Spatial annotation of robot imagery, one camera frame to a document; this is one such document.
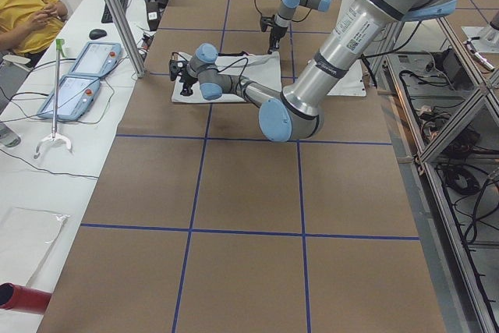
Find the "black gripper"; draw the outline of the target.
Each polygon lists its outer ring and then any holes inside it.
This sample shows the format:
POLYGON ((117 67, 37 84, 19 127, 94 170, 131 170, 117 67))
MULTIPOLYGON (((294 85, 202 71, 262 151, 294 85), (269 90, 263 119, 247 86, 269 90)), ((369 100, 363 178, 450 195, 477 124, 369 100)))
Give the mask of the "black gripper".
POLYGON ((198 82, 195 76, 191 76, 189 73, 183 73, 182 75, 183 84, 180 94, 183 97, 189 97, 193 95, 193 85, 198 82))
POLYGON ((271 35, 269 36, 269 46, 267 53, 271 54, 280 49, 280 40, 286 35, 288 28, 281 27, 277 24, 271 27, 271 35))

